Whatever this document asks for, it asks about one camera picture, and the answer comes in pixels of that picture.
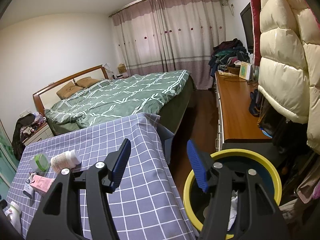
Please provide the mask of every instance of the wooden desk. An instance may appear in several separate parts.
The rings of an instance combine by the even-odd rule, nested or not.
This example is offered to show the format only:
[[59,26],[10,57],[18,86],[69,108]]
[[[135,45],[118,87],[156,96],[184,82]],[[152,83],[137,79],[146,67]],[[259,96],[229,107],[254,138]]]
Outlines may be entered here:
[[239,77],[222,76],[216,72],[217,106],[221,107],[224,142],[266,142],[271,139],[259,129],[258,118],[249,112],[250,92],[254,90]]

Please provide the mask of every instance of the pile of clothes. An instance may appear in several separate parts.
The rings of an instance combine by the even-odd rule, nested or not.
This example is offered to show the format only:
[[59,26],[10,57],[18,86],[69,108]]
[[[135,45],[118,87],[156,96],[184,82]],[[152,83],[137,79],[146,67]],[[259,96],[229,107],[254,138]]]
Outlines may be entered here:
[[233,65],[237,60],[245,62],[250,60],[248,52],[240,40],[235,38],[213,47],[211,60],[208,63],[211,68],[211,76],[213,77],[217,70],[226,70],[227,65]]
[[12,148],[16,159],[21,159],[25,145],[25,139],[31,137],[34,132],[46,121],[40,112],[27,114],[17,120],[12,138]]

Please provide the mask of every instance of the cable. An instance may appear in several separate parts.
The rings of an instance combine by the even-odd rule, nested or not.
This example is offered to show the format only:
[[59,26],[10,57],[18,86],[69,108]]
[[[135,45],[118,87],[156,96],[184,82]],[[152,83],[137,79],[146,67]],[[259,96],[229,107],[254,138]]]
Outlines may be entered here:
[[225,0],[222,4],[222,6],[226,6],[228,5],[229,9],[230,9],[230,12],[232,14],[232,16],[234,15],[234,6],[233,6],[233,3],[231,5],[229,5],[229,2],[228,0]]
[[239,77],[225,77],[223,79],[224,81],[228,81],[228,82],[246,82],[248,86],[251,86],[253,88],[257,88],[259,83],[257,81],[247,81],[247,80],[241,80],[239,79]]
[[231,12],[231,14],[232,14],[232,16],[233,16],[233,15],[234,15],[234,11],[233,11],[234,6],[233,6],[233,3],[231,4],[231,7],[230,7],[228,1],[227,1],[227,3],[228,3],[228,7],[229,7],[229,9],[230,9],[230,12]]

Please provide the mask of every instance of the white nightstand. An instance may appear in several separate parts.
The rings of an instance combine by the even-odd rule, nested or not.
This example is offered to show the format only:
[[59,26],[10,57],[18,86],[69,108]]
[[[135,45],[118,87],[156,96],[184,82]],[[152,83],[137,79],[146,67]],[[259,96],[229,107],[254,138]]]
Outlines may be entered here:
[[49,127],[49,125],[45,122],[43,123],[38,130],[28,139],[23,141],[23,144],[27,146],[30,143],[38,142],[47,138],[53,137],[53,133]]

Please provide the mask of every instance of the blue plaid tablecloth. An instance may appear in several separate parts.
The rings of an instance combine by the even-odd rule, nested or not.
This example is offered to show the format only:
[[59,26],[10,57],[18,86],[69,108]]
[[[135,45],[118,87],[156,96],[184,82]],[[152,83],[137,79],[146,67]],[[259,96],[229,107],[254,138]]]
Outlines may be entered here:
[[[119,149],[124,138],[131,141],[131,155],[120,187],[108,194],[112,217],[121,240],[195,239],[192,226],[164,159],[156,126],[160,117],[139,113],[82,130],[77,130],[26,147],[11,184],[7,201],[22,208],[24,238],[41,201],[35,193],[31,201],[22,191],[31,172],[29,160],[44,153],[50,159],[64,151],[79,151],[82,163],[73,171],[87,170],[108,153]],[[43,174],[55,178],[52,170]],[[92,239],[85,190],[80,192],[83,234]]]

